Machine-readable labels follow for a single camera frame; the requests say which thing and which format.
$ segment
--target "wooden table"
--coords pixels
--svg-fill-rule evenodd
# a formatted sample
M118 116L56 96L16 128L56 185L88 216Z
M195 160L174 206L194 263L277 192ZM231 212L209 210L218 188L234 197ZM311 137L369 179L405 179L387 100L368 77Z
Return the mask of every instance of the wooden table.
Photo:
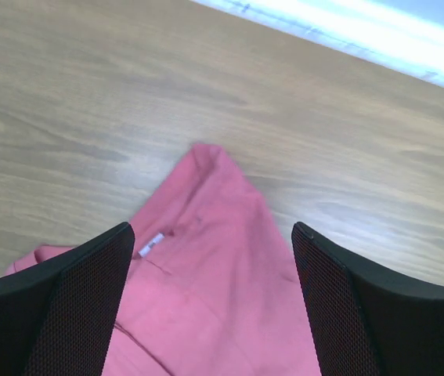
M0 275L128 219L196 141L285 237L444 284L444 89L185 0L0 0Z

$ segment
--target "pink cloth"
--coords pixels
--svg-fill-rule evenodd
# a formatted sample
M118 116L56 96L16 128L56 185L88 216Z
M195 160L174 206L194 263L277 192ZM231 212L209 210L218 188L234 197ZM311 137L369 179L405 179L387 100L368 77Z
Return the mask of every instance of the pink cloth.
M293 257L221 147L194 146L130 223L104 375L320 376ZM43 245L9 273L68 249Z

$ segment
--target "wood grain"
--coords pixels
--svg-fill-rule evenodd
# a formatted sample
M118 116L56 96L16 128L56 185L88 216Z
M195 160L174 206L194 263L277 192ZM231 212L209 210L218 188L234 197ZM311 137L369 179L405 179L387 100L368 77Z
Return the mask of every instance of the wood grain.
M223 145L302 220L444 284L444 89L187 1L0 0L0 275Z

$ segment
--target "white label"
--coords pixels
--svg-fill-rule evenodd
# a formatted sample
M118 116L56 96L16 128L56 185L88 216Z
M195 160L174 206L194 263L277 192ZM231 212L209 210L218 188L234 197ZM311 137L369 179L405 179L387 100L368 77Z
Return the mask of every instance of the white label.
M147 243L145 247L142 248L142 250L138 253L140 253L140 256L145 257L147 253L150 252L150 250L153 248L154 245L161 242L161 240L164 239L164 235L162 233L159 233L156 235L151 241Z

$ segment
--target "pink shirt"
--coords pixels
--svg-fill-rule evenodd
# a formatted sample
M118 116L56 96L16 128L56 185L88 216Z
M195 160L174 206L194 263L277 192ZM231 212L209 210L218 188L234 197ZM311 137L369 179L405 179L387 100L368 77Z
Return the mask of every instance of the pink shirt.
M130 223L104 375L320 376L293 256L221 147L194 146ZM8 273L68 249L43 245Z

